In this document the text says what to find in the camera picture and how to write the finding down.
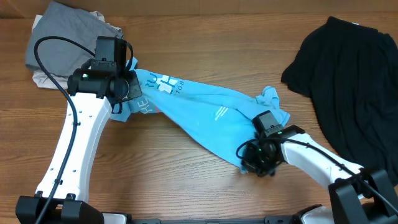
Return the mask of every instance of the blue cloth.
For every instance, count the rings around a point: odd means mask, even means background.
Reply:
[[[251,120],[267,110],[285,125],[290,115],[279,108],[275,88],[265,87],[251,98],[238,91],[136,69],[142,96],[123,103],[121,114],[111,119],[126,121],[131,113],[163,112],[196,142],[222,159],[242,168],[236,149],[253,139]],[[113,111],[119,111],[116,105]]]

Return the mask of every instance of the garment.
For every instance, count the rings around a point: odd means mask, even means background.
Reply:
[[[125,102],[122,114],[112,114],[111,119],[125,121],[138,111],[161,111],[204,148],[240,168],[236,149],[254,138],[256,130],[251,120],[256,115],[270,110],[280,124],[285,125],[289,120],[290,115],[279,108],[275,88],[270,86],[251,98],[227,88],[147,70],[136,69],[136,73],[143,95]],[[113,111],[119,111],[118,105]]]
[[[339,155],[398,183],[398,49],[388,34],[330,17],[282,74],[310,97]]]
[[[56,35],[74,40],[92,52],[98,36],[122,38],[123,33],[82,9],[72,9],[50,2],[43,17],[33,29],[25,53],[25,65],[40,70],[34,57],[34,45],[42,37]],[[46,69],[55,76],[68,77],[92,56],[79,47],[62,40],[46,40],[40,44],[39,55]]]
[[[95,12],[90,12],[90,15],[94,16],[100,21],[105,22],[105,17],[102,15],[102,13],[95,11]],[[41,20],[43,16],[41,15],[36,15],[35,21],[33,22],[32,26],[32,32],[33,29],[36,27],[37,23]],[[111,24],[107,23],[110,25],[113,29],[115,29],[118,32],[122,32],[122,29],[116,26],[112,26]],[[55,76],[52,74],[54,79],[62,86],[62,88],[67,89],[68,88],[68,77],[60,77],[60,76]],[[41,71],[41,70],[36,70],[33,72],[33,82],[36,83],[37,87],[39,88],[51,88],[51,89],[58,89],[54,83],[51,82],[51,80],[46,76],[46,74]]]

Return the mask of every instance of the folded gray cloth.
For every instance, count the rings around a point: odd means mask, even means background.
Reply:
[[[25,65],[32,71],[40,70],[34,56],[34,45],[42,37],[60,36],[71,39],[95,51],[98,36],[122,38],[123,33],[98,20],[82,9],[72,9],[57,2],[50,2],[29,39],[25,53]],[[69,77],[92,56],[63,40],[46,40],[39,46],[39,57],[44,67],[55,76]]]

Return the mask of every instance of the black cloth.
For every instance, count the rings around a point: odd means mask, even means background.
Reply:
[[[398,184],[398,49],[388,34],[329,17],[302,43],[282,82],[312,99],[341,157]]]

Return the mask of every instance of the tabletop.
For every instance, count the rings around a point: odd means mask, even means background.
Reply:
[[[289,124],[333,150],[310,99],[280,76],[304,38],[328,16],[398,37],[398,13],[108,17],[134,48],[139,68],[223,86],[249,96],[274,86]],[[33,195],[58,143],[66,112],[59,91],[38,88],[24,65],[33,19],[0,19],[0,223],[18,223],[20,195]],[[164,114],[108,121],[90,179],[104,212],[163,220],[261,218],[330,205],[328,192],[296,167],[274,177],[242,174],[201,147]]]

